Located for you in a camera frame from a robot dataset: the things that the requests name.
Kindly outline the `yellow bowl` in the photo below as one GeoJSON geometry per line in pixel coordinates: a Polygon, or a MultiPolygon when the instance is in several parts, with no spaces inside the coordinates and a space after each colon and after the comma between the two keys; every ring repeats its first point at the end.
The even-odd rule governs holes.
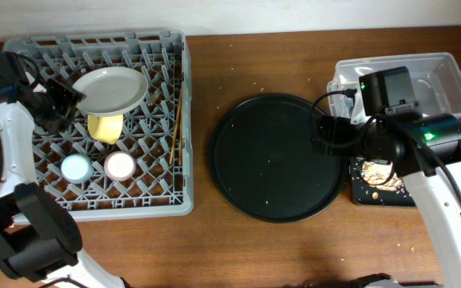
{"type": "Polygon", "coordinates": [[[90,136],[99,142],[115,144],[122,133],[124,117],[122,114],[110,117],[89,115],[87,125],[90,136]]]}

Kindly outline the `grey round plate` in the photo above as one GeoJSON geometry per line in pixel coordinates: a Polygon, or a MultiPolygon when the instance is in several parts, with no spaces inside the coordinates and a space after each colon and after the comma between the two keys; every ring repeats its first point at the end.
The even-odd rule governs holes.
{"type": "Polygon", "coordinates": [[[79,110],[96,117],[111,117],[136,108],[148,92],[148,81],[137,70],[106,67],[83,75],[73,89],[84,95],[77,105],[79,110]]]}

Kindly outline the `rice and peanut shell scraps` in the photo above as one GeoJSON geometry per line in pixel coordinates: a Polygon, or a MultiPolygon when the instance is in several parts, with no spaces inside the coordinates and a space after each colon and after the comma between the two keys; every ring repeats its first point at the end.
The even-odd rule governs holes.
{"type": "Polygon", "coordinates": [[[403,181],[391,164],[363,161],[359,176],[368,186],[376,189],[371,194],[373,199],[379,198],[379,190],[398,193],[403,188],[403,181]]]}

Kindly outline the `blue plastic cup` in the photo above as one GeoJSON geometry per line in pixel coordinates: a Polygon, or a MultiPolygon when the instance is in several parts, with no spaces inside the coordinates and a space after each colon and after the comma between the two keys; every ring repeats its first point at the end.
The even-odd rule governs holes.
{"type": "Polygon", "coordinates": [[[62,176],[70,183],[81,184],[87,181],[94,173],[91,160],[83,154],[67,156],[60,166],[62,176]]]}

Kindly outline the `pink plastic cup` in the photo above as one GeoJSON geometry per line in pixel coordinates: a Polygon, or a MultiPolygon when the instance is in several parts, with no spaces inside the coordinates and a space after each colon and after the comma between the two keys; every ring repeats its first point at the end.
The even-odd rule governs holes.
{"type": "Polygon", "coordinates": [[[106,157],[103,168],[108,178],[121,182],[133,176],[136,163],[128,153],[116,151],[106,157]]]}

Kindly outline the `wooden chopstick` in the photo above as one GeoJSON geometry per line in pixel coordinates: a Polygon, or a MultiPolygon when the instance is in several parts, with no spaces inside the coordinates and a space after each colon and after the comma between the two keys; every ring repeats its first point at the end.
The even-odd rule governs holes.
{"type": "Polygon", "coordinates": [[[179,138],[179,152],[178,152],[178,164],[182,166],[182,150],[183,150],[183,140],[182,136],[179,138]]]}
{"type": "Polygon", "coordinates": [[[177,141],[177,138],[178,138],[178,128],[179,128],[179,123],[180,123],[180,120],[181,120],[181,113],[182,113],[182,96],[183,96],[183,92],[182,92],[182,87],[181,87],[181,90],[179,92],[179,97],[178,97],[178,105],[177,105],[177,110],[176,110],[176,114],[175,114],[175,120],[174,120],[174,133],[173,133],[173,136],[172,136],[172,143],[171,143],[171,148],[170,148],[170,159],[169,159],[169,164],[170,165],[173,165],[174,164],[174,152],[175,152],[175,145],[176,145],[176,141],[177,141]]]}

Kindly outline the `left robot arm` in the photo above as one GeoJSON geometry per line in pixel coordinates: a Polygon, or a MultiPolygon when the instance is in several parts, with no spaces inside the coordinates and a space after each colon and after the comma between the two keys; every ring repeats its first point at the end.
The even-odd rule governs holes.
{"type": "Polygon", "coordinates": [[[82,248],[76,221],[37,183],[35,128],[63,132],[83,98],[39,72],[32,58],[0,52],[0,271],[44,286],[127,287],[82,248]]]}

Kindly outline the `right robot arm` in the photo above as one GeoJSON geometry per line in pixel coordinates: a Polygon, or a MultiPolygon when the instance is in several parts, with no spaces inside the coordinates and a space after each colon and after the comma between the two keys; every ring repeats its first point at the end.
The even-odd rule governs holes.
{"type": "Polygon", "coordinates": [[[461,287],[461,123],[421,112],[405,66],[363,75],[341,93],[361,96],[367,120],[310,113],[315,151],[390,163],[423,218],[444,285],[461,287]]]}

